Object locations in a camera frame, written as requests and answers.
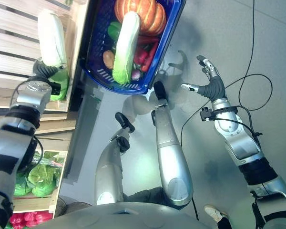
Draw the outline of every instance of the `gray floor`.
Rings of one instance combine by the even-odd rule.
[[[257,0],[255,8],[255,50],[249,73],[269,76],[274,91],[267,106],[252,112],[253,122],[255,130],[264,134],[260,142],[266,157],[286,181],[286,0]],[[157,76],[168,91],[177,135],[180,136],[185,120],[206,101],[179,87],[182,82],[207,84],[195,57],[203,54],[210,58],[228,85],[244,76],[251,42],[251,0],[187,0],[162,71]],[[182,59],[179,50],[187,60]],[[184,70],[170,67],[170,62],[183,63]],[[237,83],[227,89],[233,105],[238,104],[239,86]],[[98,88],[90,79],[86,88],[77,127],[79,143],[73,146],[74,163],[68,179],[64,180],[61,195],[93,203],[95,168],[108,139],[119,128],[113,118],[117,111],[124,112],[136,127],[130,138],[131,149],[122,157],[125,193],[159,186],[155,128],[150,115],[154,93],[146,96],[113,94]],[[245,106],[254,108],[264,103],[269,93],[269,83],[256,76],[246,80],[241,97]],[[243,112],[239,114],[244,122],[248,121]],[[203,211],[205,204],[212,204],[229,215],[234,228],[254,228],[253,200],[222,139],[215,133],[214,124],[202,123],[200,117],[195,116],[184,128],[183,143],[201,221],[216,228]],[[183,211],[194,215],[191,204]]]

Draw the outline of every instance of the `potato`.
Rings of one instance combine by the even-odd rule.
[[[112,69],[114,63],[114,54],[112,51],[107,50],[103,53],[103,61],[107,68]]]

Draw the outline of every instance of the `person's leg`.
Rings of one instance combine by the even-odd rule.
[[[217,222],[218,229],[232,229],[227,214],[211,205],[205,205],[204,211]]]

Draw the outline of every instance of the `red vegetable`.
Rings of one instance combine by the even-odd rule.
[[[136,64],[143,64],[147,56],[148,52],[145,51],[142,47],[138,46],[134,53],[133,62]]]
[[[26,213],[24,213],[24,220],[25,221],[34,221],[36,214],[37,214],[37,211],[26,212]]]
[[[139,36],[137,44],[152,44],[159,41],[159,37]]]
[[[25,223],[25,226],[27,226],[28,228],[33,228],[37,225],[38,225],[38,223],[36,221],[28,221]]]
[[[35,218],[36,218],[36,222],[38,224],[41,224],[43,222],[49,221],[51,220],[53,217],[52,213],[49,213],[47,211],[40,211],[36,214]]]
[[[23,229],[25,227],[25,221],[21,223],[13,223],[13,228],[14,229]]]
[[[24,213],[14,213],[10,218],[11,224],[21,223],[23,221]]]
[[[153,44],[152,49],[149,51],[148,57],[145,59],[145,62],[141,65],[141,70],[143,72],[147,72],[147,70],[151,66],[153,62],[153,57],[157,51],[158,45],[159,45],[159,42],[156,42],[155,44]]]

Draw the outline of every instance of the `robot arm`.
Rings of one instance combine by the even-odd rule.
[[[35,130],[50,95],[59,94],[60,86],[47,79],[57,69],[34,65],[36,76],[28,79],[6,116],[0,120],[0,228],[4,228],[13,213],[16,172],[25,170],[34,156],[37,140]],[[44,70],[39,74],[36,69]]]
[[[253,212],[258,226],[262,228],[271,219],[286,218],[286,183],[269,165],[255,133],[250,136],[245,131],[237,108],[231,107],[227,99],[216,67],[203,56],[197,59],[210,83],[206,86],[184,83],[182,87],[211,100],[213,110],[203,108],[200,112],[202,121],[214,120],[216,131],[224,138],[228,153],[243,173],[255,198]]]

